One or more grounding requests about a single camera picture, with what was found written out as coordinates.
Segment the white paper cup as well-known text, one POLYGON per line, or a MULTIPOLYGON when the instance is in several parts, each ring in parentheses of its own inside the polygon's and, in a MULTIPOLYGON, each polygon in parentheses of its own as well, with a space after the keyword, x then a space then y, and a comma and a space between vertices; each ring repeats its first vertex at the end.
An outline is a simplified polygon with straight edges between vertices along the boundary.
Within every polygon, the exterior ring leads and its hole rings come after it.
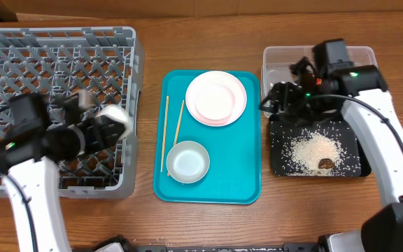
POLYGON ((129 116, 128 112, 126 112, 122 107, 110 104, 105 106, 96 117, 105 116, 111 120, 114 120, 117 123, 121 123, 124 126, 124 132, 120 135, 119 139, 127 138, 134 131, 134 121, 133 118, 129 116))

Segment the grey bowl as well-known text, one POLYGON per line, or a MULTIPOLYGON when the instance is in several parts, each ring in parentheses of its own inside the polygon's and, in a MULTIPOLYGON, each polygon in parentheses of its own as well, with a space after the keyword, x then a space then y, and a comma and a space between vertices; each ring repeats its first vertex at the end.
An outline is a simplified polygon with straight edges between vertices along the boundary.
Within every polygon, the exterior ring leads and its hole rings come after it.
POLYGON ((195 141, 182 141, 171 148, 166 165, 169 175, 180 183, 196 183, 210 167, 208 151, 195 141))

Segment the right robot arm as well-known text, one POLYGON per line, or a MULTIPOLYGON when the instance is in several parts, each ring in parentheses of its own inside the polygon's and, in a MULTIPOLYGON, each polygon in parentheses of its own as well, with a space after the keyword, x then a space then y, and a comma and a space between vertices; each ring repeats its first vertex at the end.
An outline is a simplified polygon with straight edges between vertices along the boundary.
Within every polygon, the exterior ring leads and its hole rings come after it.
POLYGON ((274 84, 260 110, 271 114, 271 123, 297 126, 341 116, 363 149, 383 205, 358 231, 319 237, 312 251, 403 251, 403 128, 383 76, 374 65, 351 62, 290 70, 310 77, 274 84))

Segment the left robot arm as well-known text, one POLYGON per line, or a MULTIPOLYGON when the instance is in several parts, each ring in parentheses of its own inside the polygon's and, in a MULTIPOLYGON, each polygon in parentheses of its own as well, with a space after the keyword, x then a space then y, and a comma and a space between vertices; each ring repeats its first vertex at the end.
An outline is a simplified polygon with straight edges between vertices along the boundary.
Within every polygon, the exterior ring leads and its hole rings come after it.
POLYGON ((132 130, 130 117, 98 115, 68 127, 8 133, 0 142, 0 171, 21 251, 71 250, 59 202, 59 162, 114 146, 132 130))

